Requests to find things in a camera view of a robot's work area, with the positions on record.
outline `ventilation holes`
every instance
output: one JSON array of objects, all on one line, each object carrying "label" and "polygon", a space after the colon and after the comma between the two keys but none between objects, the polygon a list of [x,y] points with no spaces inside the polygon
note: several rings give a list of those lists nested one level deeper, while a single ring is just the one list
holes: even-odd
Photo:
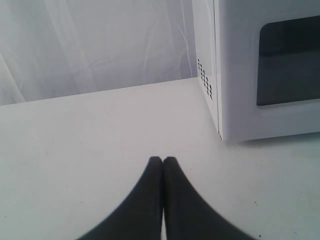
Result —
[{"label": "ventilation holes", "polygon": [[206,90],[206,94],[208,94],[208,97],[210,97],[211,100],[213,100],[213,98],[212,98],[212,87],[211,87],[211,84],[209,84],[209,79],[206,76],[206,72],[203,69],[202,64],[200,63],[200,59],[199,58],[198,58],[198,62],[197,63],[198,63],[198,69],[199,69],[199,71],[201,73],[201,80],[203,82],[204,89]]}]

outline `white table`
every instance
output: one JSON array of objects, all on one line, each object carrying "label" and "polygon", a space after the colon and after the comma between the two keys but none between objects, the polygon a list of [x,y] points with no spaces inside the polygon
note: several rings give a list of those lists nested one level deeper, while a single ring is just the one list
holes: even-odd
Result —
[{"label": "white table", "polygon": [[0,239],[80,237],[150,156],[257,239],[320,236],[320,134],[221,142],[194,78],[1,106]]}]

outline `microwave side panel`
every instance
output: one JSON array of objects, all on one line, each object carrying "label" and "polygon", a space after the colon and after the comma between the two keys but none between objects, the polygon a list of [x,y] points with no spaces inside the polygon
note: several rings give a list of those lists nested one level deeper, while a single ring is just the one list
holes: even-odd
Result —
[{"label": "microwave side panel", "polygon": [[193,0],[192,6],[198,81],[219,133],[214,0]]}]

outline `microwave window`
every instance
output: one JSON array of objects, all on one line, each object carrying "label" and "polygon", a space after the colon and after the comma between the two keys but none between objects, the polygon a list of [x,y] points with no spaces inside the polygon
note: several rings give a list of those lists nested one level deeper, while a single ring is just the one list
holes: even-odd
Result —
[{"label": "microwave window", "polygon": [[320,99],[320,16],[273,22],[260,32],[257,105]]}]

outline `microwave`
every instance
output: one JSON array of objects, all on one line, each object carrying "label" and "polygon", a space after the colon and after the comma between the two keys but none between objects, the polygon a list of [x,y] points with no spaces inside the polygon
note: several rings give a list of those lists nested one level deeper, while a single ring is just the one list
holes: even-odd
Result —
[{"label": "microwave", "polygon": [[320,132],[320,0],[193,0],[198,81],[223,141]]}]

